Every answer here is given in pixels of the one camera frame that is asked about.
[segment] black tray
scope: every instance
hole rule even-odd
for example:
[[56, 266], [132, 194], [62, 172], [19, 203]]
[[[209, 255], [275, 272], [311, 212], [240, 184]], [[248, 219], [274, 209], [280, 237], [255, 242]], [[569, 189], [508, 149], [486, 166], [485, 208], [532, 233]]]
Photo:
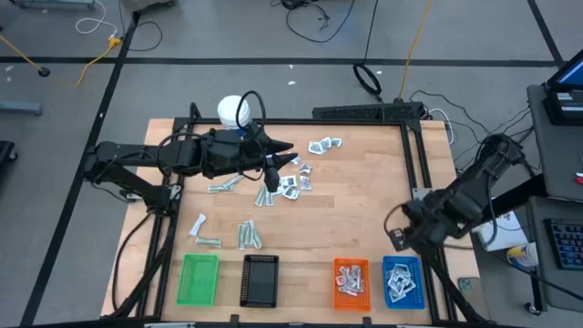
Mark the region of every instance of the black tray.
[[277, 304], [279, 256], [245, 255], [240, 306], [274, 308]]

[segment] green tray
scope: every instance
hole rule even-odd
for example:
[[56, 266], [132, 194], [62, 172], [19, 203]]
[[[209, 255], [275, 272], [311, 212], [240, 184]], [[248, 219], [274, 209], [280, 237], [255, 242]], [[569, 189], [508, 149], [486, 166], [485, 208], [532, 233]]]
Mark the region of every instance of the green tray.
[[184, 255], [176, 305], [212, 306], [218, 270], [218, 255]]

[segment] yellow cable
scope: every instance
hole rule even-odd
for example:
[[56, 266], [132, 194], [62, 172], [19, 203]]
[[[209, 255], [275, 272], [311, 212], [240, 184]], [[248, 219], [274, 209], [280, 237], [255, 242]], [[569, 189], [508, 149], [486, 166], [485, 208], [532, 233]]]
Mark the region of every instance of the yellow cable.
[[3, 41], [4, 43], [6, 43], [8, 46], [10, 46], [12, 48], [12, 50], [14, 50], [18, 55], [20, 55], [22, 58], [24, 58], [25, 61], [28, 62], [28, 64], [34, 66], [36, 68], [36, 70], [38, 70], [38, 71], [43, 70], [42, 67], [37, 65], [34, 61], [30, 60], [30, 58], [27, 57], [22, 51], [20, 51], [20, 49], [18, 49], [15, 45], [11, 44], [10, 41], [6, 40], [6, 38], [4, 36], [0, 36], [0, 40]]
[[421, 19], [421, 24], [419, 24], [419, 27], [417, 28], [417, 34], [415, 34], [415, 38], [413, 39], [413, 43], [411, 44], [411, 47], [409, 48], [409, 54], [407, 55], [407, 61], [404, 63], [403, 81], [401, 81], [401, 90], [399, 91], [399, 99], [403, 98], [404, 85], [405, 85], [405, 82], [407, 81], [407, 73], [409, 72], [409, 62], [411, 62], [411, 56], [413, 55], [413, 50], [415, 49], [415, 46], [417, 46], [417, 39], [419, 39], [419, 36], [421, 35], [421, 31], [423, 30], [423, 26], [425, 24], [425, 19], [427, 18], [427, 14], [429, 14], [429, 10], [431, 9], [432, 2], [433, 2], [433, 0], [427, 0], [427, 7], [425, 8], [425, 12], [423, 13], [423, 18]]
[[81, 77], [79, 77], [79, 80], [75, 83], [75, 87], [78, 87], [81, 82], [83, 81], [83, 78], [85, 77], [85, 72], [87, 71], [87, 69], [95, 64], [96, 62], [98, 62], [99, 60], [101, 60], [101, 58], [103, 58], [104, 56], [106, 56], [109, 51], [111, 51], [111, 49], [113, 49], [116, 46], [119, 46], [121, 44], [121, 39], [118, 39], [116, 37], [110, 37], [109, 38], [109, 47], [107, 48], [106, 52], [104, 52], [103, 54], [101, 54], [101, 56], [91, 60], [89, 62], [89, 64], [85, 65], [85, 67], [83, 67], [83, 70], [81, 71]]

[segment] wooden table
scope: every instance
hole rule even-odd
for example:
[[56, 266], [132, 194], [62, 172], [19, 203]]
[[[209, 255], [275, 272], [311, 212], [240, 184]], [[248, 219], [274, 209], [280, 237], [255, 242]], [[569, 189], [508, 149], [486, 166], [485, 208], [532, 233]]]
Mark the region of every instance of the wooden table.
[[[146, 144], [158, 144], [170, 134], [172, 119], [152, 119]], [[446, 187], [455, 170], [442, 122], [422, 122], [425, 152], [434, 188]], [[195, 132], [209, 130], [198, 125]], [[389, 310], [384, 302], [384, 282], [381, 261], [384, 255], [414, 255], [411, 250], [396, 252], [383, 230], [384, 216], [393, 206], [410, 199], [404, 150], [398, 127], [380, 126], [267, 126], [272, 138], [293, 142], [302, 162], [313, 166], [313, 190], [302, 191], [296, 200], [275, 199], [274, 207], [257, 207], [255, 195], [262, 182], [242, 180], [233, 192], [208, 194], [207, 186], [221, 184], [231, 178], [208, 180], [201, 176], [188, 178], [181, 202], [179, 223], [172, 252], [163, 320], [227, 322], [238, 314], [241, 322], [266, 323], [361, 323], [370, 316], [373, 323], [431, 323], [429, 311]], [[308, 152], [310, 140], [325, 136], [342, 138], [339, 149], [322, 156]], [[421, 183], [417, 151], [412, 152], [416, 177]], [[280, 170], [282, 176], [299, 175], [299, 166], [289, 164]], [[138, 175], [159, 184], [157, 169], [139, 168]], [[222, 249], [196, 245], [189, 230], [199, 213], [207, 216], [199, 235], [222, 240]], [[128, 206], [120, 242], [145, 216], [142, 203]], [[260, 251], [237, 251], [237, 225], [254, 220], [263, 241]], [[153, 220], [142, 227], [129, 241], [119, 268], [118, 302], [123, 301], [143, 273]], [[395, 214], [388, 229], [408, 225], [407, 218]], [[166, 235], [162, 231], [162, 243]], [[469, 237], [450, 243], [471, 245]], [[186, 253], [214, 253], [220, 257], [216, 296], [212, 307], [176, 305], [179, 274]], [[277, 308], [254, 309], [239, 307], [242, 260], [245, 254], [262, 253], [280, 256]], [[472, 251], [446, 249], [446, 260], [452, 280], [477, 277], [479, 272]], [[373, 310], [370, 313], [336, 312], [332, 308], [332, 259], [335, 257], [366, 258], [371, 262], [371, 292]], [[441, 283], [434, 278], [435, 294], [442, 319], [445, 301]], [[146, 313], [152, 313], [158, 287], [158, 277], [150, 285]], [[111, 313], [111, 282], [107, 289], [102, 313]]]

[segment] keyboard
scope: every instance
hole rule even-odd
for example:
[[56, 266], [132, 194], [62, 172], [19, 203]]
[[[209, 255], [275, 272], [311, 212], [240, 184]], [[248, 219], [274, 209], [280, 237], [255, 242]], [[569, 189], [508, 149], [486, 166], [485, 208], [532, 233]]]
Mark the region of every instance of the keyboard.
[[545, 219], [559, 269], [583, 270], [583, 220]]
[[312, 117], [316, 119], [355, 119], [392, 121], [419, 119], [424, 114], [423, 103], [403, 102], [357, 106], [314, 108]]

